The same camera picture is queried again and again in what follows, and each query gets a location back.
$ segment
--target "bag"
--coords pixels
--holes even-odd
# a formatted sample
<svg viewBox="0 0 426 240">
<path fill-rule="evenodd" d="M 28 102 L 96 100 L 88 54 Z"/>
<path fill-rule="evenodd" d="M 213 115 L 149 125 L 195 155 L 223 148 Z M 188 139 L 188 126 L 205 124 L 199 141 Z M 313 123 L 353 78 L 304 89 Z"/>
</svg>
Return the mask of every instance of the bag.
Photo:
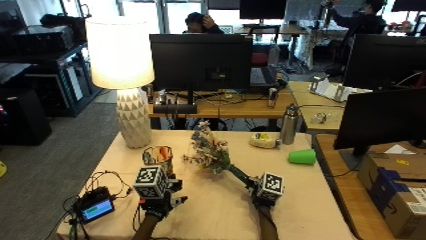
<svg viewBox="0 0 426 240">
<path fill-rule="evenodd" d="M 88 41 L 85 35 L 85 19 L 81 17 L 58 16 L 46 14 L 40 19 L 44 27 L 56 27 L 68 25 L 73 31 L 75 42 L 83 43 Z"/>
</svg>

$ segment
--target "small display screen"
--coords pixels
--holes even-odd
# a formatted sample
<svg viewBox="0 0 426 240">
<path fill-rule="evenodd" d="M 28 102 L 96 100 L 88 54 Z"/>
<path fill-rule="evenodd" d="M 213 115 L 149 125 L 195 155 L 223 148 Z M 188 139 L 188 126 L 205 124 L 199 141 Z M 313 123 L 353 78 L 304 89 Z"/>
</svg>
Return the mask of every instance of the small display screen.
<svg viewBox="0 0 426 240">
<path fill-rule="evenodd" d="M 97 203 L 96 205 L 93 205 L 92 207 L 81 211 L 84 222 L 89 222 L 95 220 L 96 218 L 99 218 L 100 216 L 105 215 L 112 211 L 113 211 L 113 206 L 109 199 L 107 199 L 105 201 Z"/>
</svg>

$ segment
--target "desk lamp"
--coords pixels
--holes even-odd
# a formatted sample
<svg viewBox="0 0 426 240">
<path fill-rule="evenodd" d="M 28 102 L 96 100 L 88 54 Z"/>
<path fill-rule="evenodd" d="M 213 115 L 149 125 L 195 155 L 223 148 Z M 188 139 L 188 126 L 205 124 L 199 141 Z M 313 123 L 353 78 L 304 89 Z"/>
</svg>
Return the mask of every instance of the desk lamp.
<svg viewBox="0 0 426 240">
<path fill-rule="evenodd" d="M 140 87 L 155 79 L 148 23 L 127 17 L 87 20 L 92 81 L 117 89 L 117 120 L 129 148 L 151 141 L 151 120 Z"/>
</svg>

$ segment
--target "wooden desk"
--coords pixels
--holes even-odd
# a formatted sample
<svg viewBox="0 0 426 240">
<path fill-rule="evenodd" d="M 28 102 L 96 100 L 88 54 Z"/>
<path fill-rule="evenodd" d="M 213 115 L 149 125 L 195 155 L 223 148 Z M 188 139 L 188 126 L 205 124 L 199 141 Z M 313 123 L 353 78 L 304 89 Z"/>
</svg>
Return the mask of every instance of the wooden desk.
<svg viewBox="0 0 426 240">
<path fill-rule="evenodd" d="M 338 103 L 325 97 L 321 97 L 309 92 L 310 82 L 290 81 L 289 86 L 296 103 L 301 107 L 301 114 L 306 130 L 337 132 L 341 126 L 345 103 Z M 328 120 L 325 123 L 312 122 L 310 119 L 317 113 L 325 113 Z"/>
<path fill-rule="evenodd" d="M 248 34 L 251 31 L 251 28 L 244 28 L 241 25 L 233 26 L 233 28 L 235 28 L 236 34 Z M 275 31 L 273 29 L 257 29 L 253 31 L 253 33 L 275 34 Z M 290 46 L 290 53 L 289 53 L 289 65 L 290 65 L 294 59 L 297 38 L 300 35 L 308 35 L 309 33 L 298 25 L 283 24 L 280 27 L 280 34 L 292 36 L 292 46 Z"/>
<path fill-rule="evenodd" d="M 209 169 L 184 164 L 181 156 L 191 148 L 193 131 L 153 130 L 151 146 L 167 145 L 173 149 L 173 169 L 184 188 L 173 196 L 188 195 L 189 199 L 161 221 L 153 237 L 172 239 L 260 239 L 259 217 L 251 203 L 248 190 L 240 180 L 225 171 L 215 175 Z M 298 133 L 292 145 L 281 149 L 261 149 L 248 144 L 249 132 L 215 132 L 228 141 L 232 162 L 251 176 L 265 171 L 284 177 L 284 196 L 272 211 L 281 239 L 353 239 L 338 210 L 318 164 L 297 165 L 288 162 L 288 153 L 310 149 L 312 137 Z M 117 135 L 96 171 L 116 171 L 124 181 L 132 184 L 140 167 L 144 149 L 129 149 L 121 135 Z M 100 178 L 111 192 L 120 190 L 120 181 Z M 92 239 L 131 239 L 135 234 L 132 218 L 139 202 L 133 192 L 115 201 L 116 210 L 85 225 Z M 62 223 L 58 229 L 60 239 L 68 239 L 70 225 Z"/>
<path fill-rule="evenodd" d="M 233 95 L 233 99 L 228 101 L 240 101 L 239 95 Z M 288 89 L 284 89 L 279 93 L 279 99 L 275 108 L 268 108 L 268 97 L 261 100 L 251 100 L 261 98 L 261 94 L 245 94 L 243 99 L 248 99 L 236 104 L 220 105 L 220 101 L 215 101 L 213 105 L 208 101 L 197 101 L 199 113 L 179 115 L 181 118 L 267 118 L 269 119 L 268 127 L 269 131 L 276 130 L 277 120 L 283 119 L 284 111 L 290 103 L 294 103 L 293 96 Z M 164 113 L 153 113 L 153 105 L 148 108 L 149 116 L 152 118 L 165 117 Z"/>
<path fill-rule="evenodd" d="M 333 148 L 334 140 L 336 135 L 317 135 L 320 149 L 330 174 L 340 175 L 348 172 L 349 169 L 338 151 Z M 408 142 L 398 144 L 413 152 L 426 152 L 426 150 L 420 151 Z M 393 145 L 394 143 L 377 145 L 372 147 L 372 150 L 385 152 Z M 388 224 L 358 180 L 357 172 L 336 177 L 334 182 L 356 236 L 364 240 L 394 239 Z"/>
</svg>

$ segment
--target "computer monitor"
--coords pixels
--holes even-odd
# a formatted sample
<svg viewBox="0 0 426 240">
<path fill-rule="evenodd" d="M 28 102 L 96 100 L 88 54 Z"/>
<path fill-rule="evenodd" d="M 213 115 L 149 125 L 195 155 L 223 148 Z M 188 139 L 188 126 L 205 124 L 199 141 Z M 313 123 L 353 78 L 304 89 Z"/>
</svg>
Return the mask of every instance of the computer monitor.
<svg viewBox="0 0 426 240">
<path fill-rule="evenodd" d="M 426 1 L 425 0 L 396 0 L 392 11 L 393 12 L 426 11 Z"/>
<path fill-rule="evenodd" d="M 340 151 L 350 169 L 360 166 L 372 145 L 424 142 L 425 104 L 426 88 L 349 95 L 334 149 L 354 148 Z"/>
<path fill-rule="evenodd" d="M 156 90 L 249 89 L 252 36 L 231 34 L 151 34 Z"/>
<path fill-rule="evenodd" d="M 240 19 L 284 19 L 286 0 L 240 0 Z"/>
<path fill-rule="evenodd" d="M 386 90 L 426 70 L 426 37 L 357 34 L 344 86 Z"/>
</svg>

